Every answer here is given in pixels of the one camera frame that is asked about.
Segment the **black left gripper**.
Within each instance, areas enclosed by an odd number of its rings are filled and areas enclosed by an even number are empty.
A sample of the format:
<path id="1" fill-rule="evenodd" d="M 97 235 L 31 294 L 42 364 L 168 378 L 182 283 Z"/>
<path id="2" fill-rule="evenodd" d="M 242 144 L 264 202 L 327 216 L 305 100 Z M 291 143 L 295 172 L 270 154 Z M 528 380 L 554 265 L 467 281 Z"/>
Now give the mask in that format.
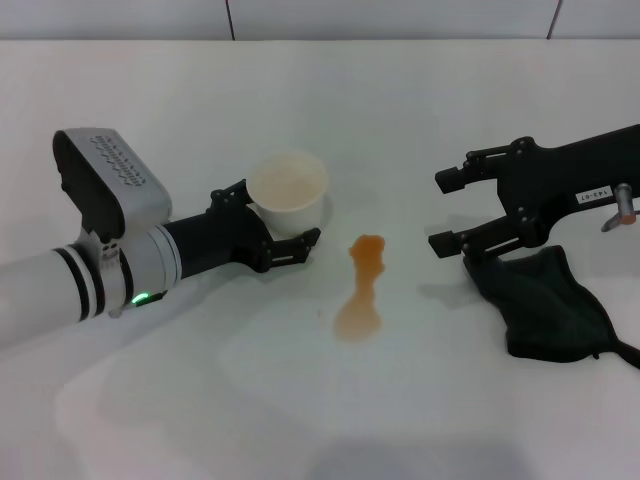
<path id="1" fill-rule="evenodd" d="M 274 240 L 249 207 L 253 200 L 245 179 L 212 191 L 210 198 L 205 213 L 164 225 L 177 247 L 183 279 L 228 263 L 246 265 L 256 273 L 302 264 L 320 238 L 320 229 L 313 228 Z"/>

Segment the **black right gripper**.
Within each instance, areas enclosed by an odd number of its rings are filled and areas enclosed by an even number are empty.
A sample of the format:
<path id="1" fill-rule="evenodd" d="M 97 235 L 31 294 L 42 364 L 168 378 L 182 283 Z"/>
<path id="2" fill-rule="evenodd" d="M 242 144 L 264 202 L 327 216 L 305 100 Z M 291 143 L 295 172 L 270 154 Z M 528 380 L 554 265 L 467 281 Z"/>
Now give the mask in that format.
<path id="1" fill-rule="evenodd" d="M 435 174 L 442 193 L 498 178 L 497 193 L 507 214 L 472 229 L 430 235 L 428 243 L 439 258 L 494 258 L 541 246 L 562 218 L 609 204 L 618 212 L 606 222 L 608 230 L 636 221 L 637 125 L 556 148 L 525 138 L 511 159 L 514 153 L 510 145 L 469 151 L 461 168 Z"/>

